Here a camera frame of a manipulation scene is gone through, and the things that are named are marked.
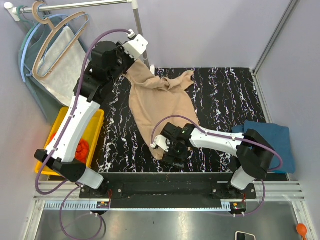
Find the beige hanger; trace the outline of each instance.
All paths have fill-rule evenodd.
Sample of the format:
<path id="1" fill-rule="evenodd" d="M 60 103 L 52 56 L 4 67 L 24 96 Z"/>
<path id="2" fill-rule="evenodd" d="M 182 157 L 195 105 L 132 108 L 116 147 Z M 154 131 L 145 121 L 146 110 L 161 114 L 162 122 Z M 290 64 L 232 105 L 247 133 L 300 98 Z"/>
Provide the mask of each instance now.
<path id="1" fill-rule="evenodd" d="M 83 28 L 77 33 L 76 36 L 74 36 L 73 40 L 69 43 L 69 45 L 65 48 L 65 50 L 62 52 L 62 54 L 60 55 L 60 57 L 55 61 L 55 63 L 52 65 L 52 67 L 49 69 L 49 71 L 44 75 L 44 76 L 40 76 L 37 73 L 37 69 L 39 67 L 41 58 L 43 57 L 47 46 L 49 45 L 50 41 L 53 39 L 53 37 L 55 36 L 55 34 L 64 27 L 64 25 L 66 25 L 68 22 L 70 22 L 71 20 L 80 17 L 81 15 L 86 14 L 84 11 L 75 13 L 69 17 L 67 17 L 66 19 L 64 19 L 62 22 L 60 22 L 57 26 L 55 26 L 51 20 L 49 18 L 45 18 L 42 19 L 41 17 L 39 17 L 38 15 L 38 7 L 42 4 L 45 4 L 43 1 L 36 1 L 33 5 L 32 5 L 32 15 L 35 18 L 35 20 L 37 20 L 39 23 L 41 24 L 48 24 L 51 28 L 51 33 L 49 34 L 49 36 L 46 38 L 46 40 L 44 41 L 44 44 L 42 45 L 40 52 L 38 53 L 38 56 L 36 56 L 33 68 L 32 68 L 32 74 L 34 76 L 35 79 L 37 80 L 45 80 L 48 77 L 48 74 L 50 74 L 54 69 L 55 66 L 57 65 L 57 63 L 59 62 L 59 60 L 67 53 L 67 51 L 73 46 L 73 44 L 79 39 L 79 37 L 81 36 L 81 34 L 83 33 L 83 31 L 85 30 L 85 28 L 87 27 L 87 24 L 85 24 L 83 26 Z M 85 21 L 88 21 L 88 16 L 85 15 Z"/>

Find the metal pole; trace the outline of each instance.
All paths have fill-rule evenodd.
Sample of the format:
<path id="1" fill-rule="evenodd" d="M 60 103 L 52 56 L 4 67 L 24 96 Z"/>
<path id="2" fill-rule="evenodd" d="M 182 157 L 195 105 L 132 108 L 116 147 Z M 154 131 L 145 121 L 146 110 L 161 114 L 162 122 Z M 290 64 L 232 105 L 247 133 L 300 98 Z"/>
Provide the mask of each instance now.
<path id="1" fill-rule="evenodd" d="M 104 6 L 104 5 L 112 5 L 112 4 L 128 4 L 131 3 L 131 0 L 102 0 L 102 1 L 90 1 L 90 2 L 82 2 L 82 3 L 72 3 L 65 5 L 56 5 L 56 6 L 41 6 L 39 7 L 39 12 L 45 11 L 53 11 L 53 10 L 62 10 L 62 9 L 77 9 L 77 8 L 85 8 L 85 7 L 96 7 L 96 6 Z M 31 7 L 24 7 L 20 10 L 20 13 L 30 14 L 32 13 Z"/>
<path id="2" fill-rule="evenodd" d="M 131 4 L 135 19 L 136 28 L 138 30 L 138 34 L 144 35 L 141 26 L 141 20 L 138 10 L 138 2 L 137 0 L 101 0 L 101 1 L 90 1 L 90 2 L 82 2 L 82 3 L 72 3 L 65 5 L 56 5 L 56 6 L 41 6 L 39 7 L 39 12 L 45 11 L 54 11 L 54 10 L 63 10 L 63 9 L 77 9 L 77 8 L 85 8 L 85 7 L 96 7 L 96 6 L 104 6 L 104 5 L 113 5 L 113 4 Z M 31 7 L 24 7 L 20 10 L 21 14 L 29 14 L 32 13 Z M 143 61 L 144 64 L 150 68 L 148 54 L 147 51 L 143 53 Z"/>
<path id="3" fill-rule="evenodd" d="M 134 14 L 134 19 L 135 19 L 136 28 L 138 30 L 138 34 L 143 36 L 144 34 L 143 34 L 143 31 L 142 31 L 141 20 L 140 20 L 140 15 L 139 15 L 138 8 L 133 9 L 133 14 Z M 147 65 L 148 68 L 150 68 L 147 50 L 143 53 L 142 56 L 143 56 L 144 64 Z"/>
<path id="4" fill-rule="evenodd" d="M 291 2 L 289 3 L 288 7 L 284 11 L 284 14 L 282 15 L 282 18 L 281 18 L 280 22 L 276 26 L 276 29 L 274 30 L 272 37 L 270 38 L 267 46 L 265 47 L 265 49 L 264 49 L 264 51 L 263 51 L 258 63 L 256 64 L 255 68 L 253 69 L 253 73 L 254 74 L 257 74 L 259 72 L 262 64 L 266 60 L 269 52 L 271 51 L 271 49 L 274 46 L 276 40 L 278 39 L 278 37 L 280 36 L 282 30 L 284 29 L 285 24 L 289 20 L 289 17 L 292 15 L 293 11 L 295 10 L 295 8 L 296 8 L 296 6 L 297 6 L 297 4 L 299 2 L 300 2 L 300 0 L 291 0 Z"/>

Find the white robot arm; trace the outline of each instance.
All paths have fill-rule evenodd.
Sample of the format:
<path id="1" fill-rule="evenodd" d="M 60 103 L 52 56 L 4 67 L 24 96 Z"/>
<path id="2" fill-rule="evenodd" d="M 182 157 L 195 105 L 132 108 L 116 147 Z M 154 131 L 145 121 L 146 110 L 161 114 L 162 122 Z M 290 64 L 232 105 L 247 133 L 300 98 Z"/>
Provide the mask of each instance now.
<path id="1" fill-rule="evenodd" d="M 84 82 L 81 87 L 76 110 L 69 124 L 62 134 L 64 126 L 71 115 L 72 107 L 69 108 L 54 139 L 46 149 L 38 149 L 35 158 L 44 162 L 48 154 L 54 150 L 47 167 L 59 173 L 71 182 L 98 189 L 104 178 L 87 167 L 84 163 L 75 159 L 79 141 L 84 134 L 88 123 L 100 108 L 104 97 L 112 91 L 115 81 L 134 64 L 145 52 L 148 42 L 142 35 L 135 35 L 130 30 L 130 41 L 121 44 L 111 41 L 99 42 L 91 53 L 92 61 L 85 70 Z M 76 97 L 73 96 L 71 106 L 74 106 Z"/>
<path id="2" fill-rule="evenodd" d="M 151 146 L 162 148 L 164 150 L 162 160 L 179 168 L 184 166 L 184 160 L 188 157 L 188 148 L 207 148 L 235 156 L 240 167 L 235 171 L 230 184 L 240 191 L 255 179 L 266 179 L 274 155 L 256 145 L 240 140 L 249 139 L 272 149 L 256 131 L 249 129 L 246 133 L 227 133 L 202 127 L 201 130 L 193 124 L 187 124 L 182 129 L 167 123 L 161 135 L 155 137 Z"/>

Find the blue towel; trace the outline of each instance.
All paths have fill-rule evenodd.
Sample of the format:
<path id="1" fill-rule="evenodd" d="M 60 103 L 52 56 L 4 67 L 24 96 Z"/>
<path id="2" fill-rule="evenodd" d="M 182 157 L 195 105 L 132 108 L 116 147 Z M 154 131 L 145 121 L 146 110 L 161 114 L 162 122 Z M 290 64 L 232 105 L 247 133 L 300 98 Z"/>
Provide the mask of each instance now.
<path id="1" fill-rule="evenodd" d="M 260 123 L 254 121 L 245 121 L 244 125 L 238 125 L 232 128 L 233 133 L 245 133 L 248 129 L 256 130 L 282 157 L 283 166 L 274 173 L 293 174 L 296 171 L 295 160 L 291 151 L 290 131 L 288 127 L 279 126 L 273 123 Z M 274 156 L 270 168 L 279 166 L 279 159 Z"/>

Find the white towel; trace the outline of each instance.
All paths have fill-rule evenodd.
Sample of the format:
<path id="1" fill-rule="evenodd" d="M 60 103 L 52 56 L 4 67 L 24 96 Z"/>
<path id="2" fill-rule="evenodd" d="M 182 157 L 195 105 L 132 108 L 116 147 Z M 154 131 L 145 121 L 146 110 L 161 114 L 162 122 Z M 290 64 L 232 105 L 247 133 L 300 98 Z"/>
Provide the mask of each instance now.
<path id="1" fill-rule="evenodd" d="M 43 76 L 66 48 L 75 34 L 66 26 L 40 61 L 38 74 Z M 74 88 L 81 74 L 86 52 L 77 40 L 56 64 L 45 80 L 38 80 L 63 105 L 70 107 Z"/>

